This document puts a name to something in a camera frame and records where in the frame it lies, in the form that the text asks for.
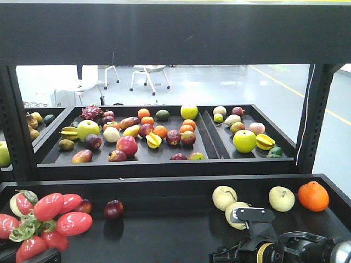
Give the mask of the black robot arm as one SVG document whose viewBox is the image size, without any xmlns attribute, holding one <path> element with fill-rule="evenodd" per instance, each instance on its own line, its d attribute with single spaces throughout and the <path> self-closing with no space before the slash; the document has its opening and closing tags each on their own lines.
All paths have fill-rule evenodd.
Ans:
<svg viewBox="0 0 351 263">
<path fill-rule="evenodd" d="M 294 231 L 277 239 L 249 237 L 230 248 L 219 248 L 210 262 L 350 262 L 350 240 Z"/>
</svg>

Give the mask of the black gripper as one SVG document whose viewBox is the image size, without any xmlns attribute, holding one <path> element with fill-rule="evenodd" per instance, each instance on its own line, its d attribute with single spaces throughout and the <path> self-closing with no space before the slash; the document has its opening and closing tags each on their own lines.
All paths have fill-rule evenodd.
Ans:
<svg viewBox="0 0 351 263">
<path fill-rule="evenodd" d="M 274 243 L 261 242 L 253 251 L 244 250 L 244 243 L 230 247 L 219 247 L 216 252 L 210 254 L 210 262 L 271 262 L 269 249 Z"/>
</svg>

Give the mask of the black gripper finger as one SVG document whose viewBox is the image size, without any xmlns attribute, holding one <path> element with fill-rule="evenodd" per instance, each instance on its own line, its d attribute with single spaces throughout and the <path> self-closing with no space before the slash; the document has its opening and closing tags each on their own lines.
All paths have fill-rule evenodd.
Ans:
<svg viewBox="0 0 351 263">
<path fill-rule="evenodd" d="M 1 250 L 1 263 L 15 263 L 17 247 L 7 248 Z M 49 248 L 45 252 L 42 252 L 24 263 L 61 263 L 61 252 L 55 248 Z"/>
</svg>

